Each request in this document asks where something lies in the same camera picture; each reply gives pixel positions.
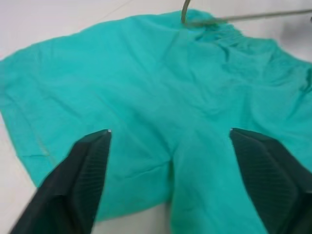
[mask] white surface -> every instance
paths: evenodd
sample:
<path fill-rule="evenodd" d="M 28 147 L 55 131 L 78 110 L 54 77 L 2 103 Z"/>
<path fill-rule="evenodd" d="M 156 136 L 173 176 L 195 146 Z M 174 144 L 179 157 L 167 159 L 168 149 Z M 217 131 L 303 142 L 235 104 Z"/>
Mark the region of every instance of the white surface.
<path fill-rule="evenodd" d="M 130 15 L 180 10 L 184 0 L 1 0 L 0 59 L 32 43 L 69 35 L 97 22 Z M 311 0 L 192 0 L 191 7 L 216 16 L 312 8 Z M 275 38 L 294 56 L 312 61 L 309 15 L 240 22 L 236 26 L 254 37 Z M 35 191 L 16 157 L 0 118 L 0 234 L 8 233 Z M 97 224 L 96 234 L 165 234 L 164 205 Z"/>

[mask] textured rubber pad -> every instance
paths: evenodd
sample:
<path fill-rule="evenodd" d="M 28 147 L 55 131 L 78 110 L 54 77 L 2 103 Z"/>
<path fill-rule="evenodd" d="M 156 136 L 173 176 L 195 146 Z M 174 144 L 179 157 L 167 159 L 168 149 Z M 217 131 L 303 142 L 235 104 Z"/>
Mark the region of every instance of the textured rubber pad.
<path fill-rule="evenodd" d="M 273 138 L 241 129 L 232 129 L 230 138 L 245 188 L 268 233 L 311 234 L 312 174 Z"/>
<path fill-rule="evenodd" d="M 44 180 L 11 234 L 90 234 L 102 195 L 111 132 L 77 141 Z"/>

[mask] teal shirt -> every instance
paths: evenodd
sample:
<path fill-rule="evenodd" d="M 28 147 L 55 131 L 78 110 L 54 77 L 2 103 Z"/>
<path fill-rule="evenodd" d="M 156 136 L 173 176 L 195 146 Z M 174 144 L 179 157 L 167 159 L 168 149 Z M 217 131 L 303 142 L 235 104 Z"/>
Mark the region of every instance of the teal shirt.
<path fill-rule="evenodd" d="M 7 57 L 0 79 L 36 186 L 77 139 L 112 130 L 98 220 L 170 201 L 174 234 L 265 234 L 232 127 L 277 138 L 312 169 L 312 64 L 228 24 L 187 29 L 180 12 L 100 23 Z"/>

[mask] cloth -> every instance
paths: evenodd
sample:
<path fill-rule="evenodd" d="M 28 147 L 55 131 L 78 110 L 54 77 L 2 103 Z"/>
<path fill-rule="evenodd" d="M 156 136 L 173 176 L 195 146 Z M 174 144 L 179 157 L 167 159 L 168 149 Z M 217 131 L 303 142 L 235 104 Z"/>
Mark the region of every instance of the cloth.
<path fill-rule="evenodd" d="M 188 20 L 206 19 L 191 10 Z M 174 234 L 265 234 L 229 140 L 280 140 L 312 169 L 312 64 L 180 12 L 97 24 L 0 62 L 0 107 L 36 186 L 82 136 L 113 133 L 97 219 L 172 202 Z"/>

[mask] metal hanger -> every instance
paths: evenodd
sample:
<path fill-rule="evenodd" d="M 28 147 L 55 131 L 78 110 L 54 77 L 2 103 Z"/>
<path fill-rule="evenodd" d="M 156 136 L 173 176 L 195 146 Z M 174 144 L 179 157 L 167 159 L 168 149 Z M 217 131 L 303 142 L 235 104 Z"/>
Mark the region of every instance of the metal hanger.
<path fill-rule="evenodd" d="M 284 16 L 295 16 L 295 15 L 302 15 L 302 14 L 312 14 L 312 9 L 305 9 L 305 10 L 297 10 L 297 11 L 281 11 L 281 12 L 269 12 L 269 13 L 262 13 L 262 14 L 253 14 L 253 15 L 242 15 L 242 16 L 229 16 L 223 18 L 214 18 L 209 20 L 203 21 L 195 21 L 195 22 L 187 22 L 186 21 L 186 13 L 189 7 L 191 0 L 185 0 L 183 9 L 182 9 L 182 16 L 181 22 L 190 27 L 203 27 L 218 23 L 226 23 L 226 22 L 235 22 L 235 21 L 243 21 L 243 20 L 258 20 L 258 19 L 267 19 L 267 18 L 275 18 L 275 17 L 284 17 Z"/>

